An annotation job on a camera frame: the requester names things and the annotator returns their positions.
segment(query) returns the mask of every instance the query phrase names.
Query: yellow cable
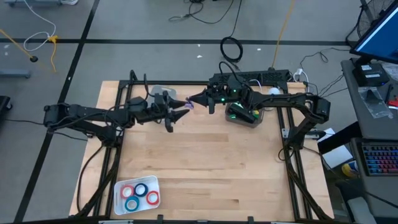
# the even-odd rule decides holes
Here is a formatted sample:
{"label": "yellow cable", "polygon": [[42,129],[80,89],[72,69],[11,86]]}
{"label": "yellow cable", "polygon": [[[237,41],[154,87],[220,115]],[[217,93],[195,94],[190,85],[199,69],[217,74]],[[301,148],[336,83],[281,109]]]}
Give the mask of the yellow cable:
{"label": "yellow cable", "polygon": [[[2,33],[5,37],[7,37],[15,46],[17,46],[18,48],[19,48],[19,50],[21,50],[22,52],[24,52],[29,58],[33,58],[33,56],[30,54],[30,53],[28,53],[25,49],[23,49],[13,38],[11,38],[8,34],[6,34],[6,32],[4,31],[4,30],[2,30],[2,29],[0,29],[0,33]],[[51,40],[50,39],[50,41],[52,41],[52,42],[54,42],[56,39],[58,38],[58,36],[54,36],[54,40]],[[50,69],[48,69],[45,65],[43,65],[40,61],[37,61],[37,63],[39,64],[39,66],[40,67],[42,67],[43,69],[45,69],[45,70],[50,70]]]}
{"label": "yellow cable", "polygon": [[11,42],[13,44],[15,44],[15,46],[17,46],[19,48],[19,50],[21,50],[22,52],[24,52],[29,58],[33,58],[33,56],[31,56],[30,53],[28,53],[25,49],[23,49],[22,47],[20,47],[20,45],[15,42],[15,40],[13,38],[11,38],[10,36],[8,36],[8,34],[6,34],[6,32],[2,29],[0,29],[0,33],[2,33],[4,36],[6,36],[9,40],[11,40]]}
{"label": "yellow cable", "polygon": [[54,65],[54,61],[53,61],[55,52],[57,51],[57,39],[58,39],[57,35],[49,37],[49,41],[54,43],[54,51],[52,52],[52,55],[51,55],[51,65],[52,65],[52,68],[54,69],[54,72],[57,72],[57,69],[55,69],[55,65]]}
{"label": "yellow cable", "polygon": [[287,15],[286,15],[286,19],[285,19],[284,25],[282,26],[282,30],[280,30],[280,34],[279,34],[279,37],[278,37],[278,41],[277,41],[277,43],[276,43],[276,49],[275,49],[275,54],[274,54],[274,61],[272,61],[272,65],[271,65],[272,68],[274,68],[274,64],[275,64],[275,61],[276,61],[276,56],[278,55],[279,42],[280,42],[280,40],[281,40],[281,38],[282,38],[282,34],[284,33],[284,30],[285,30],[287,21],[289,21],[289,17],[290,17],[290,15],[291,15],[292,11],[293,11],[294,2],[295,2],[295,0],[292,0],[292,2],[290,3],[289,12],[288,12]]}

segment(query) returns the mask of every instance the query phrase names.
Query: white paper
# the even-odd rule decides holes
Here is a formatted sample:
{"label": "white paper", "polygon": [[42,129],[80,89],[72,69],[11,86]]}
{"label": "white paper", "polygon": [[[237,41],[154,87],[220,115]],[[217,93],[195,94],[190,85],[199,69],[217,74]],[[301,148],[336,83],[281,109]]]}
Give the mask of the white paper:
{"label": "white paper", "polygon": [[[326,135],[323,136],[322,138],[320,138],[318,140],[318,142],[321,142],[324,139],[327,139],[328,137],[335,134],[334,130],[331,128],[326,129],[325,132],[326,132]],[[334,168],[334,167],[353,158],[353,155],[351,155],[351,153],[349,153],[349,150],[344,145],[339,146],[336,149],[334,149],[328,153],[325,153],[322,156],[330,168]]]}

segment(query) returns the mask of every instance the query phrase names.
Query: blue tape roll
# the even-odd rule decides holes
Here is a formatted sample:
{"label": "blue tape roll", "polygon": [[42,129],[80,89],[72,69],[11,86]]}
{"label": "blue tape roll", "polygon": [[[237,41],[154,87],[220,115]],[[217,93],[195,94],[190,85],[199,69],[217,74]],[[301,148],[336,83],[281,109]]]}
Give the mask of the blue tape roll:
{"label": "blue tape roll", "polygon": [[[143,186],[143,187],[145,188],[144,193],[142,193],[142,194],[138,194],[138,193],[137,193],[137,189],[138,189],[139,186]],[[135,188],[134,188],[134,195],[135,195],[135,196],[143,197],[143,196],[147,195],[147,193],[148,193],[148,186],[146,186],[146,184],[140,183],[140,184],[137,184],[137,185],[135,186]]]}
{"label": "blue tape roll", "polygon": [[[137,206],[134,208],[134,209],[130,209],[129,207],[128,207],[128,203],[130,202],[130,201],[135,201],[136,202],[136,204],[137,204]],[[127,211],[129,211],[129,212],[135,212],[137,209],[138,209],[138,207],[139,207],[139,199],[136,197],[136,196],[130,196],[130,197],[128,197],[127,198],[127,200],[126,200],[126,203],[124,204],[124,208],[127,210]]]}

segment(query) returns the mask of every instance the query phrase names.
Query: fan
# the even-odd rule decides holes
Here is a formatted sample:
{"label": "fan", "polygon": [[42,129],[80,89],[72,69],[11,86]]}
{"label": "fan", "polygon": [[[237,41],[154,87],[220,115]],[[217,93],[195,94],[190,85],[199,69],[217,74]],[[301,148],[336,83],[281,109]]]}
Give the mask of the fan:
{"label": "fan", "polygon": [[361,0],[361,13],[359,14],[356,31],[361,38],[368,29],[383,16],[386,9],[394,0]]}

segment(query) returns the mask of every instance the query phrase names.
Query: clear plastic tray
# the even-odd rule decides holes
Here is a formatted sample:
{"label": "clear plastic tray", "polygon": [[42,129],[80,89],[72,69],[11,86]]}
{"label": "clear plastic tray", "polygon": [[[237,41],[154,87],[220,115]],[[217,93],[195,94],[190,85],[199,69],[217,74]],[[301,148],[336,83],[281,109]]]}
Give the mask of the clear plastic tray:
{"label": "clear plastic tray", "polygon": [[[150,205],[147,202],[147,195],[148,193],[143,196],[143,197],[137,197],[139,199],[139,206],[137,208],[137,210],[130,212],[126,209],[126,200],[127,198],[122,198],[122,189],[126,188],[126,190],[124,191],[125,195],[129,195],[131,193],[131,189],[130,186],[133,187],[134,189],[136,188],[137,184],[145,184],[146,186],[148,186],[148,193],[151,191],[156,191],[158,192],[158,199],[159,201],[155,204],[155,205]],[[148,209],[153,209],[153,208],[157,208],[160,205],[160,189],[159,189],[159,182],[157,180],[157,177],[155,177],[154,175],[152,176],[147,176],[147,177],[141,177],[141,178],[136,178],[136,179],[131,179],[131,180],[124,180],[124,181],[119,181],[114,185],[114,189],[113,189],[114,195],[113,195],[113,202],[114,202],[114,212],[117,215],[124,215],[124,214],[128,214],[128,213],[134,213],[134,212],[139,212],[139,211],[144,211],[144,210],[148,210]],[[149,201],[150,202],[154,202],[156,201],[156,195],[155,194],[151,194],[149,196]]]}

